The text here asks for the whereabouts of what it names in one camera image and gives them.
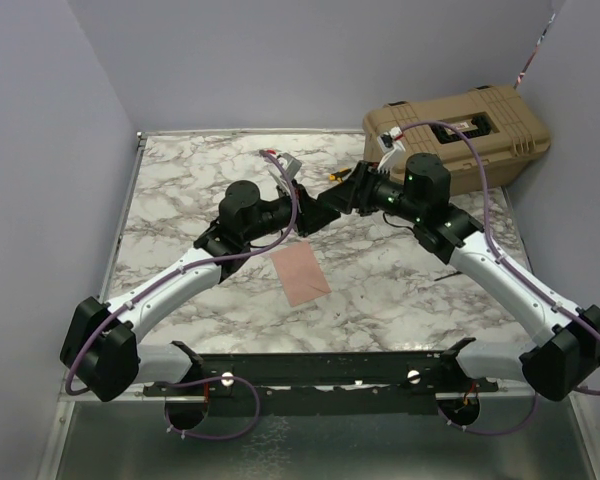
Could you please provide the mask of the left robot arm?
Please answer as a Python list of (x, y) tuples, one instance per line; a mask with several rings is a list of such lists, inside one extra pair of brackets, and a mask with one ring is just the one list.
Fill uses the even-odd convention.
[(200, 358), (184, 343), (143, 344), (162, 320), (195, 295), (221, 284), (254, 255), (253, 241), (276, 232), (315, 233), (339, 212), (294, 183), (272, 201), (246, 180), (232, 183), (218, 217), (179, 260), (134, 290), (107, 302), (83, 300), (74, 312), (61, 349), (68, 368), (65, 390), (79, 379), (86, 391), (111, 401), (134, 384), (169, 384), (186, 395), (200, 385)]

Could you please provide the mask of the pink envelope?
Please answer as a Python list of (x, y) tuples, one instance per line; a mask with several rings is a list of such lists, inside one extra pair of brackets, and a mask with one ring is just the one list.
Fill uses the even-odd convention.
[(271, 254), (274, 268), (291, 307), (331, 292), (331, 288), (308, 242), (294, 243)]

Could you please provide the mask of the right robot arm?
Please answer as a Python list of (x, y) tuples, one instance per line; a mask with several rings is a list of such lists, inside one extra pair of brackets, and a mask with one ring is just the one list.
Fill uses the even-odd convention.
[(412, 223), (421, 247), (474, 280), (527, 332), (529, 343), (462, 342), (439, 367), (447, 389), (486, 377), (563, 400), (600, 366), (600, 308), (579, 307), (512, 260), (481, 222), (451, 203), (450, 183), (437, 156), (419, 153), (407, 160), (402, 184), (360, 162), (318, 199), (342, 214), (382, 211)]

